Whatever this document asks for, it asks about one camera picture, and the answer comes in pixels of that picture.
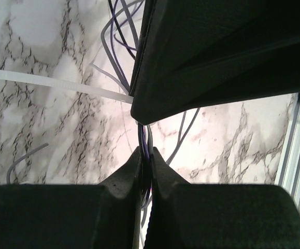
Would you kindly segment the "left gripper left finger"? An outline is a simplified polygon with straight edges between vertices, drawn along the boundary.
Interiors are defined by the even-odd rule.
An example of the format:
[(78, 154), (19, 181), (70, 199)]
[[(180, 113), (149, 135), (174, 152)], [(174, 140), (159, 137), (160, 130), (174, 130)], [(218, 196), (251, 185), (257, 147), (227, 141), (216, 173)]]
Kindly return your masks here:
[(0, 248), (138, 248), (140, 150), (99, 184), (0, 186)]

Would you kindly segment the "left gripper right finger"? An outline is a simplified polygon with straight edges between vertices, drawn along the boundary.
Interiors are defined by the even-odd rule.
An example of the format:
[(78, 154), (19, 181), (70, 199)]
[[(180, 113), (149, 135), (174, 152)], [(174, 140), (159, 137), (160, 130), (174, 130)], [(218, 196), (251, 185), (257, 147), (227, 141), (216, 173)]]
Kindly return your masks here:
[(153, 151), (145, 248), (300, 248), (291, 196), (268, 184), (191, 184)]

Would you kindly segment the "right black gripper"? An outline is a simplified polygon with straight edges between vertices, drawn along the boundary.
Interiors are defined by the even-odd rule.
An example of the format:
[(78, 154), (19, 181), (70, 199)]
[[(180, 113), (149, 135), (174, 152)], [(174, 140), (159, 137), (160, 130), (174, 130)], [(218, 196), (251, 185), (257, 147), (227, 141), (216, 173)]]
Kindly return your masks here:
[(131, 116), (300, 93), (300, 1), (146, 1)]

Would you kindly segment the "translucent white zip tie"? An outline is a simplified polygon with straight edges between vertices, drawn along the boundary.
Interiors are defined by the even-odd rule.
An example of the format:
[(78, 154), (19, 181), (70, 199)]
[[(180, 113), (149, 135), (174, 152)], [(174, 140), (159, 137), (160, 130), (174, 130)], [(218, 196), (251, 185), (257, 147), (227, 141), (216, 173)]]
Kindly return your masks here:
[(117, 92), (113, 92), (110, 90), (106, 90), (94, 86), (78, 84), (71, 81), (59, 80), (55, 78), (32, 75), (32, 74), (0, 70), (0, 80), (22, 82), (27, 84), (53, 87), (53, 88), (61, 88), (70, 91), (98, 95), (104, 98), (108, 98), (108, 99), (112, 99), (112, 100), (116, 100), (128, 104), (132, 104), (133, 102), (132, 96), (128, 96), (122, 93), (117, 93)]

